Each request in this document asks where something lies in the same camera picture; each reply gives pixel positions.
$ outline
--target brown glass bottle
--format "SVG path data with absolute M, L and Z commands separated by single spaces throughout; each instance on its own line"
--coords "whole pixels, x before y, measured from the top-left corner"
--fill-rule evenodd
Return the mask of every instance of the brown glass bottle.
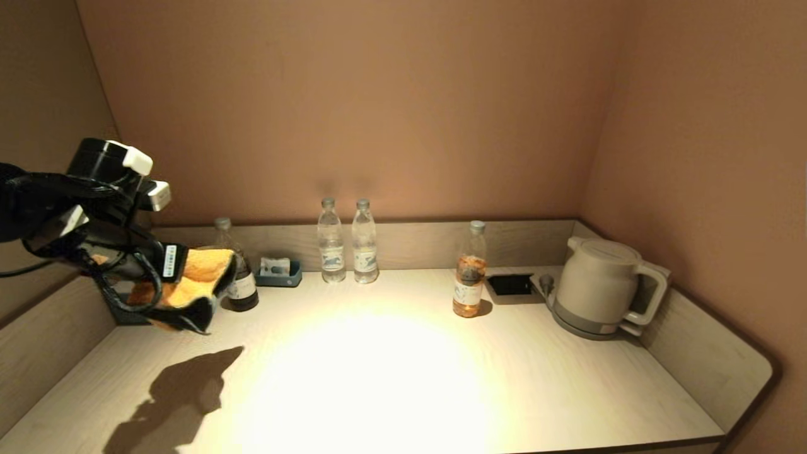
M 258 294 L 255 275 L 249 266 L 249 260 L 246 259 L 241 246 L 230 235 L 231 226 L 232 223 L 228 217 L 220 217 L 215 220 L 215 228 L 218 230 L 215 245 L 223 249 L 230 249 L 236 254 L 236 280 L 228 287 L 227 296 L 230 300 L 229 309 L 242 312 L 257 305 Z

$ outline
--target wooden side panel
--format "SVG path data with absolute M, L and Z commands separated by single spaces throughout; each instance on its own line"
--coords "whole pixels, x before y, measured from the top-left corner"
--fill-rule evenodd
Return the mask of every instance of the wooden side panel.
M 488 262 L 492 267 L 562 265 L 566 240 L 574 221 L 488 222 L 485 237 Z M 345 259 L 353 269 L 350 225 L 342 228 Z M 467 222 L 421 222 L 378 224 L 378 265 L 382 270 L 451 268 L 455 266 Z M 215 240 L 212 227 L 167 227 L 153 230 L 162 241 L 202 246 Z M 320 269 L 316 225 L 269 225 L 233 227 L 235 239 L 252 263 L 260 257 L 289 257 L 299 260 L 304 271 Z
M 0 330 L 0 436 L 114 328 L 93 281 L 79 277 Z
M 625 454 L 712 454 L 717 449 L 717 443 L 696 444 L 694 446 L 679 446 L 676 448 L 645 449 L 642 451 L 626 451 Z
M 600 238 L 579 221 L 572 232 Z M 639 340 L 726 432 L 774 375 L 762 353 L 674 288 Z

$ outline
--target robotic arm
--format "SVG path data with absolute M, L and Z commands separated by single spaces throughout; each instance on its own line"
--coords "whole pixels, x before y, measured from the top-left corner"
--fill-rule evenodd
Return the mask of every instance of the robotic arm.
M 22 240 L 28 252 L 47 260 L 21 272 L 51 261 L 67 263 L 92 277 L 111 305 L 203 332 L 199 316 L 209 321 L 212 314 L 200 314 L 204 309 L 198 305 L 157 307 L 162 284 L 182 277 L 188 249 L 159 242 L 134 221 L 138 210 L 160 211 L 171 201 L 168 183 L 148 177 L 152 164 L 137 148 L 89 138 L 78 146 L 66 174 L 29 173 L 0 163 L 0 242 Z M 112 276 L 150 282 L 151 303 L 128 305 L 112 288 Z M 225 288 L 233 276 L 228 270 L 218 287 Z

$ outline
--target barcode label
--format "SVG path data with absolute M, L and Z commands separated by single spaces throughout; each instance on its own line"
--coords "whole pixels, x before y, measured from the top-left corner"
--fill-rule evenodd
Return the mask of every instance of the barcode label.
M 165 261 L 162 264 L 162 277 L 174 277 L 174 268 L 177 266 L 177 245 L 172 244 L 165 248 Z

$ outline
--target kettle handle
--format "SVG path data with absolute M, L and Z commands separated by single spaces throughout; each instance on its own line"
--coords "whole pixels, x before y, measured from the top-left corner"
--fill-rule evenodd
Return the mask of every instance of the kettle handle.
M 625 320 L 628 322 L 644 326 L 653 320 L 656 311 L 659 310 L 659 305 L 661 305 L 664 294 L 667 293 L 667 287 L 670 284 L 670 270 L 660 267 L 659 265 L 654 265 L 653 263 L 641 262 L 636 266 L 636 273 L 649 276 L 659 283 L 644 313 L 630 311 L 625 315 Z

